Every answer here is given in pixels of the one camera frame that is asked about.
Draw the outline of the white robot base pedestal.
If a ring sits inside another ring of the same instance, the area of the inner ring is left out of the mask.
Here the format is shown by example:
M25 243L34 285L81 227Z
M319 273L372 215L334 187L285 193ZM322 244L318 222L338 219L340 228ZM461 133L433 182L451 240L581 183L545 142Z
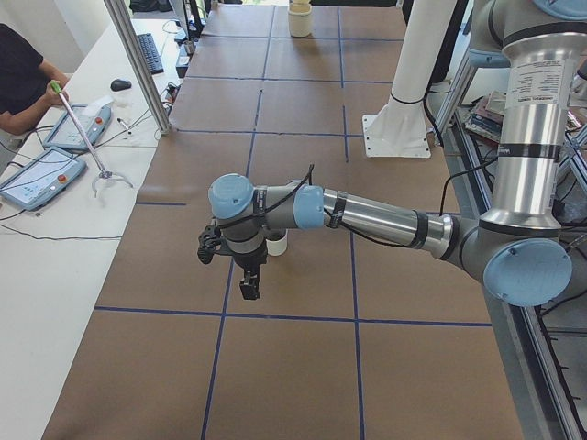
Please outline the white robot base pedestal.
M428 159L424 103L426 90L451 22L461 23L466 1L415 0L412 3L388 103L364 115L369 158Z

